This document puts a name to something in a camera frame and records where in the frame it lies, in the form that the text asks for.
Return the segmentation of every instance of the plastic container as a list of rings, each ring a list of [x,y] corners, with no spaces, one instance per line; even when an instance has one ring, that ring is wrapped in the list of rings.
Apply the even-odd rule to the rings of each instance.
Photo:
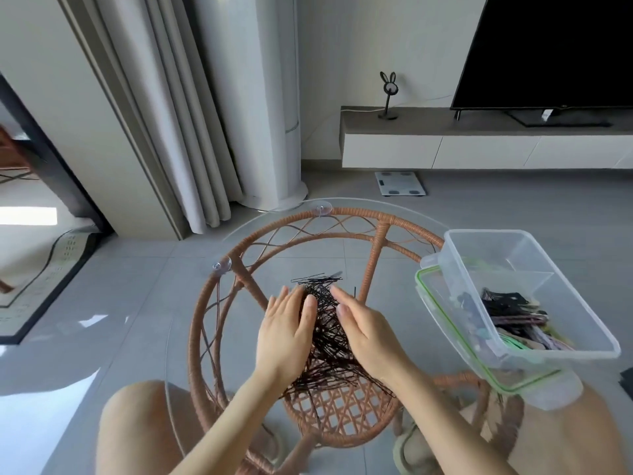
[[[620,355],[618,341],[529,233],[449,230],[437,262],[460,307],[452,321],[486,367],[543,371]],[[483,288],[519,292],[539,303],[550,327],[574,350],[520,350],[504,343],[481,301]]]
[[[416,273],[416,288],[427,310],[440,330],[468,366],[493,389],[506,395],[520,395],[526,403],[542,410],[555,410],[572,403],[582,394],[582,383],[571,370],[552,369],[535,365],[527,370],[500,370],[487,367],[477,356],[467,338],[453,323],[462,317],[460,304],[451,296],[437,263],[437,256],[422,259]]]

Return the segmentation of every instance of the curtain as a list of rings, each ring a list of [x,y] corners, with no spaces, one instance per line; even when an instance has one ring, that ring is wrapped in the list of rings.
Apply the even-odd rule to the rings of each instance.
[[[182,0],[96,0],[171,187],[194,233],[242,199]]]

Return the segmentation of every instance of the person's left hand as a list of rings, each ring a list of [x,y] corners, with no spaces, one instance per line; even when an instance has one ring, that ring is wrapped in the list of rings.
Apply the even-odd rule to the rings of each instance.
[[[312,347],[312,331],[317,316],[317,299],[308,295],[299,309],[303,287],[297,285],[290,294],[282,287],[279,297],[270,297],[266,315],[257,337],[255,373],[273,383],[282,392],[294,382],[306,365]]]

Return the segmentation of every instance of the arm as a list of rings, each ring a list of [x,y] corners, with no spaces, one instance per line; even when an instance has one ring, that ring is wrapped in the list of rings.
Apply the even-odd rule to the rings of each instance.
[[[354,356],[407,408],[447,475],[516,475],[516,472],[446,402],[417,368],[379,311],[332,287],[337,313]]]
[[[312,346],[317,302],[303,288],[271,297],[257,338],[255,371],[235,394],[217,422],[178,464],[173,475],[235,473],[264,416],[303,371]]]

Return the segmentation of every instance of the black tv screen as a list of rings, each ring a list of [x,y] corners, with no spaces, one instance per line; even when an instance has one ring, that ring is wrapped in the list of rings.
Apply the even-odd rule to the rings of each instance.
[[[633,107],[632,7],[487,0],[451,107]]]

